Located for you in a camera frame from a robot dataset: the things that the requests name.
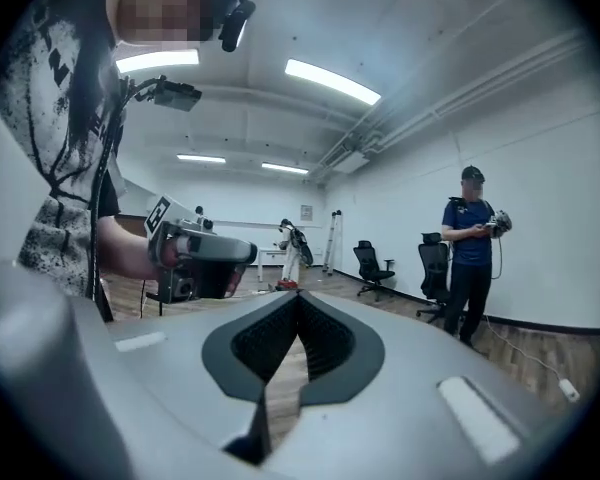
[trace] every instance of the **man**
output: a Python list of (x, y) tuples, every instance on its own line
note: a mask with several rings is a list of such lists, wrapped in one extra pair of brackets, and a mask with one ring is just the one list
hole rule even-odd
[[(208, 31), (212, 0), (41, 0), (32, 4), (0, 56), (0, 111), (51, 187), (20, 262), (66, 293), (89, 292), (90, 211), (99, 195), (99, 265), (156, 279), (147, 240), (122, 229), (113, 177), (93, 193), (103, 138), (119, 98), (113, 51), (124, 41), (192, 46)], [(175, 265), (175, 248), (163, 261)]]
[(442, 239), (452, 242), (451, 299), (444, 330), (454, 335), (465, 304), (469, 311), (460, 341), (472, 347), (471, 336), (480, 323), (491, 287), (491, 232), (485, 224), (493, 210), (482, 199), (484, 176), (477, 167), (462, 171), (462, 198), (451, 198), (442, 218)]

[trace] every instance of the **blue t-shirt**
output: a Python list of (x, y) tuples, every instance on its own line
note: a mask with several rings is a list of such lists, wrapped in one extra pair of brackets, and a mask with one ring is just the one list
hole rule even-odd
[[(486, 224), (493, 215), (491, 206), (484, 201), (465, 202), (454, 205), (452, 201), (444, 209), (443, 226), (453, 229), (469, 229), (474, 224)], [(453, 242), (453, 261), (462, 265), (488, 265), (491, 263), (491, 238), (465, 238)]]

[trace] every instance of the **ladder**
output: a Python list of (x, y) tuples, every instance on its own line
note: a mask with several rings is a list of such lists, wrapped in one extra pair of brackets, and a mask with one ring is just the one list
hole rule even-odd
[(327, 241), (327, 251), (324, 254), (324, 262), (322, 265), (322, 271), (327, 272), (327, 275), (333, 275), (333, 263), (331, 262), (331, 254), (333, 252), (333, 238), (335, 236), (336, 228), (341, 224), (342, 212), (336, 210), (331, 214), (331, 229), (329, 229), (329, 240)]

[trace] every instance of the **black baseboard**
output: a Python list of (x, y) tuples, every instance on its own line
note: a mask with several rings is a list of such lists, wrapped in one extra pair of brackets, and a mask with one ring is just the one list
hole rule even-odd
[[(359, 277), (352, 276), (351, 274), (347, 274), (342, 272), (341, 270), (333, 269), (334, 272), (341, 274), (349, 279), (353, 279), (354, 281), (358, 281), (360, 283), (365, 283), (365, 281)], [(398, 290), (394, 290), (392, 288), (383, 287), (387, 292), (393, 293), (398, 297), (402, 297), (404, 299), (412, 300), (414, 302), (420, 302), (422, 304), (426, 304), (428, 306), (432, 305), (432, 302), (423, 299), (422, 297), (415, 297), (414, 295), (409, 295), (408, 293), (399, 292)], [(499, 316), (489, 316), (489, 322), (494, 324), (501, 325), (510, 325), (512, 327), (519, 327), (521, 329), (529, 329), (531, 331), (543, 331), (543, 332), (556, 332), (560, 334), (578, 334), (578, 335), (587, 335), (587, 336), (600, 336), (600, 328), (598, 327), (567, 327), (564, 325), (550, 325), (550, 324), (539, 324), (536, 322), (526, 322), (524, 320), (512, 320), (510, 318), (501, 318)]]
[[(262, 265), (262, 268), (282, 268), (284, 265), (281, 263), (280, 265)], [(258, 264), (249, 265), (247, 268), (258, 268)], [(322, 265), (311, 265), (309, 268), (322, 268)]]

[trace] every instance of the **red object on floor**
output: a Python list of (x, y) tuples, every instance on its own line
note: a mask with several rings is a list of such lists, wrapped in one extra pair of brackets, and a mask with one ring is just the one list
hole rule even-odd
[(298, 283), (295, 281), (278, 281), (278, 286), (283, 290), (297, 290)]

